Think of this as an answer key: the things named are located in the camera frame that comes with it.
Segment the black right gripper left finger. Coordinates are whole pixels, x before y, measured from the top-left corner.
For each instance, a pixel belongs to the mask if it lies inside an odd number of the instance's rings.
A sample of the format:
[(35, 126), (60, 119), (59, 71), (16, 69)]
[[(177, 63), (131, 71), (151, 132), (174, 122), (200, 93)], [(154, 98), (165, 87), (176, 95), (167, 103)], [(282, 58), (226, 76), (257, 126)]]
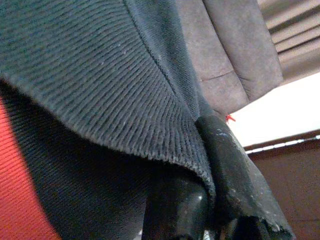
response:
[(209, 210), (202, 182), (193, 175), (158, 175), (149, 191), (144, 240), (201, 240)]

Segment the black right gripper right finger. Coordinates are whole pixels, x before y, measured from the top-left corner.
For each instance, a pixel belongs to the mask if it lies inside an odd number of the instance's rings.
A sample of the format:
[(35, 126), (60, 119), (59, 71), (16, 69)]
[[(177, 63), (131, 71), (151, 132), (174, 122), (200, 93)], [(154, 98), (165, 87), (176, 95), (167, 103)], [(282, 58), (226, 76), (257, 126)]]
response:
[(219, 117), (198, 119), (216, 192), (214, 220), (227, 240), (293, 240), (268, 183)]

